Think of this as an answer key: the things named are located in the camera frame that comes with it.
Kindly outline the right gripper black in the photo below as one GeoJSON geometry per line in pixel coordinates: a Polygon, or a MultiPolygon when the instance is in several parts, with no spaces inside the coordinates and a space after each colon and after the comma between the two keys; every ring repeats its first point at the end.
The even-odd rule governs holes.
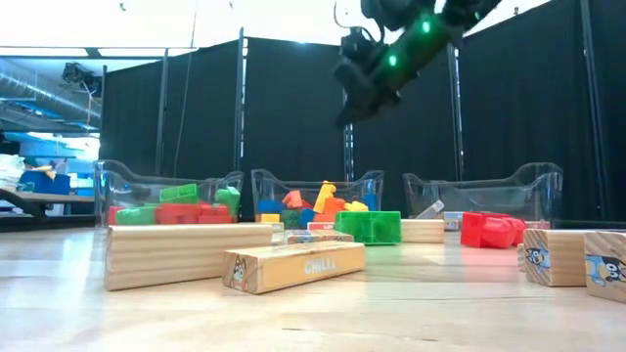
{"type": "Polygon", "coordinates": [[[336,128],[368,120],[384,106],[395,106],[401,101],[398,92],[451,41],[452,29],[440,18],[416,20],[388,46],[369,71],[369,79],[376,90],[375,100],[347,97],[336,120],[336,128]]]}

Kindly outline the large green plastic block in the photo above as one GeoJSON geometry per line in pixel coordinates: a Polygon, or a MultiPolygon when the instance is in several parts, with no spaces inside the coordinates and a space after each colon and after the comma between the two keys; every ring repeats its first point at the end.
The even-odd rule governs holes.
{"type": "Polygon", "coordinates": [[[230,215],[235,219],[239,216],[240,200],[240,191],[232,186],[227,186],[225,189],[219,189],[215,192],[214,202],[226,205],[230,215]]]}
{"type": "Polygon", "coordinates": [[[341,211],[334,229],[364,245],[396,245],[402,242],[399,211],[341,211]]]}
{"type": "Polygon", "coordinates": [[[156,222],[155,208],[150,206],[124,208],[115,214],[117,225],[153,225],[156,222]]]}

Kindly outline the clear plastic bin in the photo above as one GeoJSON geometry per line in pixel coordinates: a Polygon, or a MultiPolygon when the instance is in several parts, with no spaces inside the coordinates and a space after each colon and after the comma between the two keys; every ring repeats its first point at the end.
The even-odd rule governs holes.
{"type": "Polygon", "coordinates": [[[413,217],[441,201],[445,212],[508,214],[545,228],[561,213],[563,171],[551,162],[522,165],[507,178],[476,181],[426,181],[403,175],[409,214],[413,217]]]}
{"type": "MultiPolygon", "coordinates": [[[[363,202],[363,196],[367,193],[375,193],[378,196],[379,210],[381,208],[381,196],[383,189],[384,172],[381,170],[371,170],[366,172],[360,179],[352,182],[333,182],[336,186],[334,198],[343,198],[345,202],[354,200],[363,202]]],[[[251,171],[252,194],[255,219],[260,221],[260,215],[256,211],[257,203],[261,199],[275,199],[283,201],[289,191],[300,190],[302,199],[311,205],[315,204],[317,195],[324,181],[283,181],[275,177],[270,171],[265,169],[254,169],[251,171]]]]}
{"type": "Polygon", "coordinates": [[[132,172],[126,165],[115,160],[98,160],[94,163],[94,206],[100,222],[107,224],[110,206],[124,208],[150,206],[155,209],[161,204],[159,192],[162,189],[196,184],[199,202],[216,204],[215,192],[227,186],[237,188],[242,196],[244,173],[233,171],[222,178],[203,180],[142,176],[132,172]]]}

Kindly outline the black ceiling-hung device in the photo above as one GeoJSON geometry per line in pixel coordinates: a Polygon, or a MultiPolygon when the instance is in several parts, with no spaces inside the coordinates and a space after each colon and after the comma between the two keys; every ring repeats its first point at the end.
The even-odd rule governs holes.
{"type": "Polygon", "coordinates": [[[65,63],[62,80],[69,84],[78,84],[92,93],[94,97],[102,96],[102,77],[84,68],[79,63],[65,63]]]}

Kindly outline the wooden desk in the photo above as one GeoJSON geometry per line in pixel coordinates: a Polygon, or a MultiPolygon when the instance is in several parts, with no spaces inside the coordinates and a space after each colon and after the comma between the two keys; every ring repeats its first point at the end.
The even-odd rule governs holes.
{"type": "Polygon", "coordinates": [[[48,216],[42,209],[42,205],[94,203],[93,197],[17,192],[3,188],[0,188],[0,200],[4,200],[17,208],[20,208],[24,213],[31,215],[38,221],[45,221],[48,219],[48,216]]]}

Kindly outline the silver ventilation duct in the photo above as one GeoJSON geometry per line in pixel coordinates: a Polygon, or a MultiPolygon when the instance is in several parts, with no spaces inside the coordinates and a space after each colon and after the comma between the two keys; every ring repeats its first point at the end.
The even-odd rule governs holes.
{"type": "Polygon", "coordinates": [[[99,130],[102,125],[101,109],[89,100],[87,93],[54,88],[37,75],[26,78],[13,71],[0,70],[0,102],[38,110],[44,116],[63,122],[77,122],[85,129],[99,130]]]}

